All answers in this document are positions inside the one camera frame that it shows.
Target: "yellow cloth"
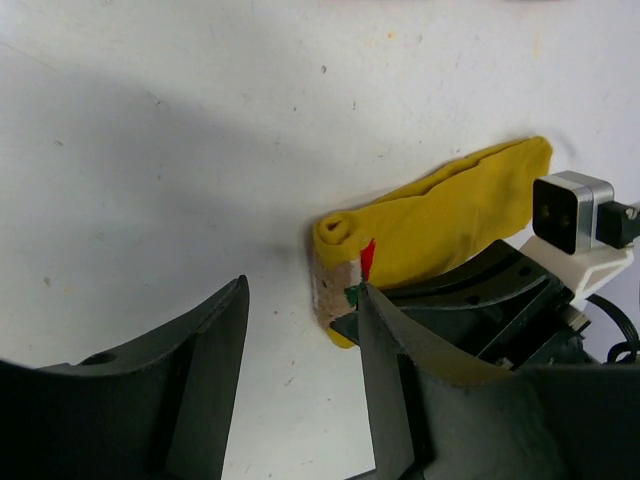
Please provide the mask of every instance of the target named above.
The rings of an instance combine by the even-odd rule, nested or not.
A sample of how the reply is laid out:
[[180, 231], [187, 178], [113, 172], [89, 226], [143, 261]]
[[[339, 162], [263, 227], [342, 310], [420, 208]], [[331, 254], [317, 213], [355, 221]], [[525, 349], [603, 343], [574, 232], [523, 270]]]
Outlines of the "yellow cloth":
[[371, 205], [319, 221], [316, 255], [331, 271], [359, 259], [373, 239], [368, 281], [382, 289], [451, 270], [526, 227], [533, 181], [548, 173], [551, 154], [546, 139], [532, 137], [455, 160]]

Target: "cloth fold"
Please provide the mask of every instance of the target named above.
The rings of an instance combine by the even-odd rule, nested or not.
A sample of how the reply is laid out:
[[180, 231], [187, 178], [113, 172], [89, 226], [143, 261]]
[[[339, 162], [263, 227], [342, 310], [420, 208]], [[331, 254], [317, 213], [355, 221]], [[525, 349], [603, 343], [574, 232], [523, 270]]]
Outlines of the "cloth fold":
[[381, 289], [412, 284], [525, 228], [533, 181], [548, 173], [551, 155], [543, 137], [489, 147], [370, 205], [317, 222], [313, 277], [320, 325], [328, 328], [355, 309], [362, 281]]

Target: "white table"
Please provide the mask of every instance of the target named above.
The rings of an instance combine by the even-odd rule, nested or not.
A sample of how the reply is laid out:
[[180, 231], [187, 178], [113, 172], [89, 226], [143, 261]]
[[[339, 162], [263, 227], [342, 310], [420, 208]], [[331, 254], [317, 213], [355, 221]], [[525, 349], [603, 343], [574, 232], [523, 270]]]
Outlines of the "white table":
[[244, 273], [224, 478], [372, 468], [359, 352], [312, 320], [310, 223], [534, 132], [554, 170], [637, 200], [639, 18], [632, 0], [1, 0], [0, 354], [77, 362]]

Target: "cloth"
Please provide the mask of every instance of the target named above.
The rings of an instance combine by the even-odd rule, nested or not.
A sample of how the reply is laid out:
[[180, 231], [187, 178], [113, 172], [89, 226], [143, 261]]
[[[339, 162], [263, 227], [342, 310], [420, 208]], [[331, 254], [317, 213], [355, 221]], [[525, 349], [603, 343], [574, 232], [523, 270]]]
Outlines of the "cloth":
[[[313, 226], [314, 308], [320, 325], [356, 308], [358, 287], [434, 277], [527, 226], [533, 181], [549, 171], [543, 137], [496, 145], [455, 160], [358, 210]], [[328, 331], [339, 346], [351, 342]]]

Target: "black cable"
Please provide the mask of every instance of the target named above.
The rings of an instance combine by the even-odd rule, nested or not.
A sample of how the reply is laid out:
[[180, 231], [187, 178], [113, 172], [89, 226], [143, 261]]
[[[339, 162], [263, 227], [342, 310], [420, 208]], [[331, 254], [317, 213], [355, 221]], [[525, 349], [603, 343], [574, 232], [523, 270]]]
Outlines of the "black cable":
[[[588, 297], [587, 300], [599, 307], [611, 318], [611, 320], [615, 322], [616, 325], [618, 325], [618, 328], [626, 340], [624, 342], [616, 343], [611, 347], [607, 354], [607, 363], [635, 363], [638, 351], [640, 350], [640, 337], [638, 336], [638, 330], [636, 330], [633, 322], [617, 307], [617, 305], [611, 303], [600, 295], [594, 293]], [[629, 355], [618, 361], [618, 357], [625, 352], [629, 352]]]

